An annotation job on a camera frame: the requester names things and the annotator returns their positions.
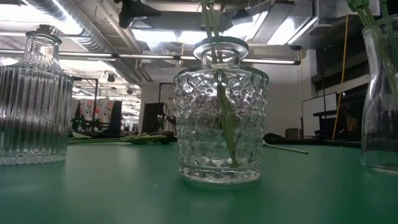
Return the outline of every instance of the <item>textured glass vase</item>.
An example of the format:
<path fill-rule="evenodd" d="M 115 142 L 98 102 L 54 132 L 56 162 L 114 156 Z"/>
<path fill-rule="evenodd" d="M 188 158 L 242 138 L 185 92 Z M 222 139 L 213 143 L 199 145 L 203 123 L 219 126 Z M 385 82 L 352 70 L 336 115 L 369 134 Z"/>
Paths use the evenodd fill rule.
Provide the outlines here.
<path fill-rule="evenodd" d="M 28 32 L 25 54 L 0 67 L 0 165 L 65 159 L 73 79 L 58 64 L 61 40 Z"/>
<path fill-rule="evenodd" d="M 363 30 L 370 82 L 363 109 L 362 165 L 398 174 L 398 16 Z"/>
<path fill-rule="evenodd" d="M 240 65 L 248 45 L 207 38 L 194 50 L 202 65 L 175 77 L 180 173 L 216 184 L 260 176 L 268 76 Z"/>

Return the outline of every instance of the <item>yellow cable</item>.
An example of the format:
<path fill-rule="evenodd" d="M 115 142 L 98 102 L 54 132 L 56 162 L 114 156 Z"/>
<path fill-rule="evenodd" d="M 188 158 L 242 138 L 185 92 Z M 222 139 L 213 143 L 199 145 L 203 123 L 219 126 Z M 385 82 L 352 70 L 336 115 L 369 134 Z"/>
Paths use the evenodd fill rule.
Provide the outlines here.
<path fill-rule="evenodd" d="M 344 75 L 346 73 L 346 53 L 347 53 L 347 39 L 348 39 L 348 15 L 349 15 L 349 13 L 347 12 L 347 16 L 346 16 L 346 34 L 345 34 L 345 39 L 344 39 L 344 53 L 343 53 L 343 73 L 341 74 L 340 94 L 338 96 L 337 114 L 336 114 L 336 119 L 335 119 L 335 128 L 333 129 L 333 135 L 331 137 L 332 140 L 335 139 L 337 121 L 338 121 L 338 114 L 339 114 L 339 111 L 340 111 L 341 96 L 343 94 L 342 91 L 343 91 Z"/>

